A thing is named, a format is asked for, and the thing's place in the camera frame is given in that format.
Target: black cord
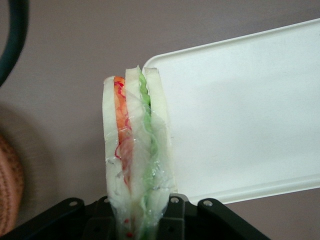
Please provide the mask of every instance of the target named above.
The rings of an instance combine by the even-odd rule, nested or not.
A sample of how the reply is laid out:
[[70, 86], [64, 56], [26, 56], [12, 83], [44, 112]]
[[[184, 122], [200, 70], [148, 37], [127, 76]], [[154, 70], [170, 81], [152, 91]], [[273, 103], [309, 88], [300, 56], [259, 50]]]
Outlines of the black cord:
[[8, 0], [8, 2], [10, 29], [5, 49], [0, 58], [0, 87], [18, 61], [28, 30], [28, 0]]

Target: metal screw head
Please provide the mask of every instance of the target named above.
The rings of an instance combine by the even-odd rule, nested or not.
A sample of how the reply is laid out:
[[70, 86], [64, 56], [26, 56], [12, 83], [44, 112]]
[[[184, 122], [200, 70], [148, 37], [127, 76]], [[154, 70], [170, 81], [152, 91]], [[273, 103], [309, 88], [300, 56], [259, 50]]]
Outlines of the metal screw head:
[[177, 198], [177, 197], [172, 197], [172, 198], [170, 199], [170, 201], [171, 201], [173, 204], [177, 204], [177, 203], [179, 202], [179, 198]]
[[70, 207], [73, 207], [73, 206], [75, 206], [75, 205], [77, 205], [77, 204], [78, 204], [77, 201], [72, 201], [72, 202], [69, 203], [69, 206], [70, 206]]
[[213, 205], [213, 203], [212, 203], [211, 201], [209, 201], [209, 200], [205, 200], [205, 201], [203, 202], [203, 204], [204, 204], [205, 206], [207, 206], [207, 207], [212, 207], [212, 205]]

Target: tomato slice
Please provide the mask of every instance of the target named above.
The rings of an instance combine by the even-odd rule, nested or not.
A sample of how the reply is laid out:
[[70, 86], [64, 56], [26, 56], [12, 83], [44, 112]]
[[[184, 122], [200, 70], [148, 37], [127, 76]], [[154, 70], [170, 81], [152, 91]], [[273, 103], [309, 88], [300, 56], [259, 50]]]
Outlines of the tomato slice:
[[115, 76], [114, 83], [114, 106], [116, 126], [118, 130], [118, 146], [114, 156], [121, 160], [124, 182], [130, 188], [131, 163], [133, 159], [134, 138], [127, 108], [126, 81], [123, 77]]

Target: plastic-wrapped sandwich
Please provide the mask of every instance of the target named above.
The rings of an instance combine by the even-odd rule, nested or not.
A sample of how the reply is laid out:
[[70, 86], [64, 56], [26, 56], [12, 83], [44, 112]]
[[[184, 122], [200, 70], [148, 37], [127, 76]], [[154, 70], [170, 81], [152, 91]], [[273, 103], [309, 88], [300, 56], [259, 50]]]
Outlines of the plastic-wrapped sandwich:
[[107, 194], [119, 239], [155, 239], [157, 225], [176, 191], [169, 117], [156, 68], [126, 69], [103, 89]]

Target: sandwich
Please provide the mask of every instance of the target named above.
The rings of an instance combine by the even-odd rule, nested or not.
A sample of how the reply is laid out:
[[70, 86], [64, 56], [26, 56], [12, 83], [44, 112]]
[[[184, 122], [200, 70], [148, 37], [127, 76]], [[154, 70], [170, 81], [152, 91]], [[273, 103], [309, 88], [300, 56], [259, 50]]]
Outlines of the sandwich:
[[104, 81], [107, 196], [119, 239], [155, 239], [175, 192], [169, 116], [159, 71], [126, 69]]

